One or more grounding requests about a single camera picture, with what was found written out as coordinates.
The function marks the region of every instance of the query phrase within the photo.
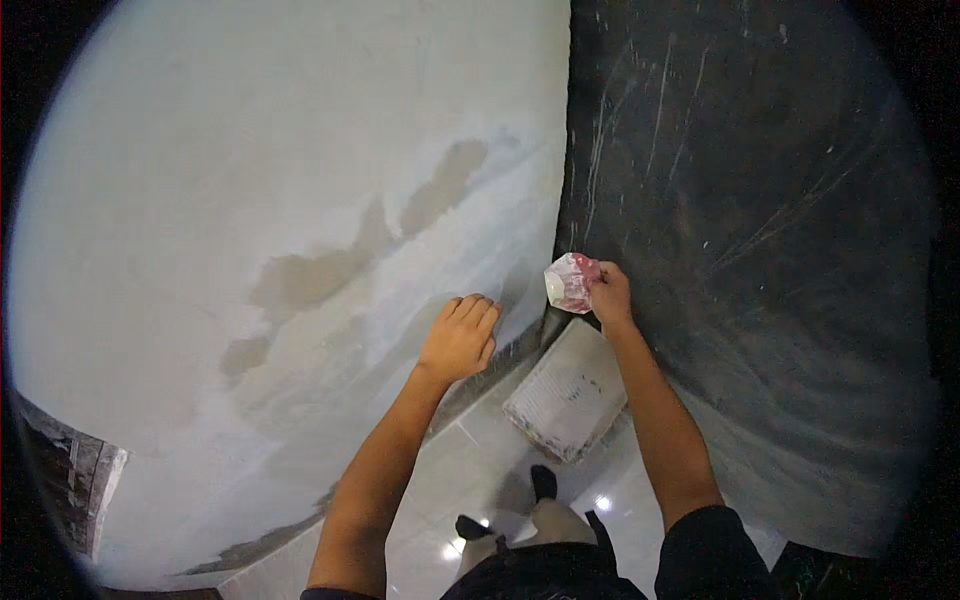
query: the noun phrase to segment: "shoe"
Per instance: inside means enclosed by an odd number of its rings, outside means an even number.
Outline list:
[[[457,535],[466,541],[474,541],[489,536],[493,533],[490,527],[484,527],[472,518],[466,515],[457,517],[456,524]]]
[[[543,465],[530,467],[530,480],[534,484],[534,496],[540,502],[544,498],[557,499],[557,476]]]

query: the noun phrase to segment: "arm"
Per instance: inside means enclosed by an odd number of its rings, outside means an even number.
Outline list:
[[[434,321],[406,385],[337,484],[309,588],[386,595],[384,544],[427,426],[453,382],[487,367],[502,310],[474,294],[451,300]]]
[[[620,367],[636,440],[660,511],[663,530],[705,506],[723,505],[704,438],[657,366],[634,324],[630,281],[611,262],[600,263],[604,282],[593,285],[593,312]]]

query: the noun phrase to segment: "plastered wall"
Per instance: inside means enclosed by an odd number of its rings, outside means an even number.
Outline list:
[[[9,308],[20,392],[130,452],[105,585],[219,583],[316,514],[449,297],[502,300],[500,346],[541,314],[568,21],[560,0],[109,15],[38,139]]]

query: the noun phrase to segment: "paint tray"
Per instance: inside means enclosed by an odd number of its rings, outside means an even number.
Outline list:
[[[610,343],[574,319],[507,398],[503,412],[547,456],[576,465],[626,403]]]

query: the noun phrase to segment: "fingers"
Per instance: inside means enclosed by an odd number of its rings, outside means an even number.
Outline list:
[[[477,362],[480,371],[484,370],[487,365],[490,364],[490,357],[493,356],[494,350],[496,350],[496,341],[491,337],[487,340],[487,345],[483,347],[483,351],[480,352],[480,360]]]
[[[466,298],[460,301],[460,305],[457,306],[457,309],[453,311],[454,319],[463,319],[473,308],[473,305],[476,304],[480,299],[483,298],[483,294],[470,294]]]
[[[481,298],[473,305],[473,308],[470,309],[470,312],[464,317],[464,323],[468,325],[477,326],[480,324],[480,320],[483,319],[483,316],[487,314],[487,311],[493,308],[493,300],[489,298]]]
[[[444,309],[440,311],[440,314],[437,315],[437,321],[443,321],[444,319],[449,319],[450,315],[453,314],[453,311],[457,309],[457,306],[460,306],[460,302],[464,299],[457,298],[451,299],[445,306]]]
[[[483,318],[480,319],[480,324],[477,326],[484,335],[490,335],[493,332],[493,326],[496,325],[496,322],[499,321],[500,315],[503,313],[503,304],[500,302],[494,304],[487,309],[487,312],[483,314]]]
[[[627,278],[627,276],[623,275],[623,272],[620,271],[620,268],[616,266],[615,262],[605,260],[601,261],[599,266],[604,283],[616,283],[618,281],[624,281]]]

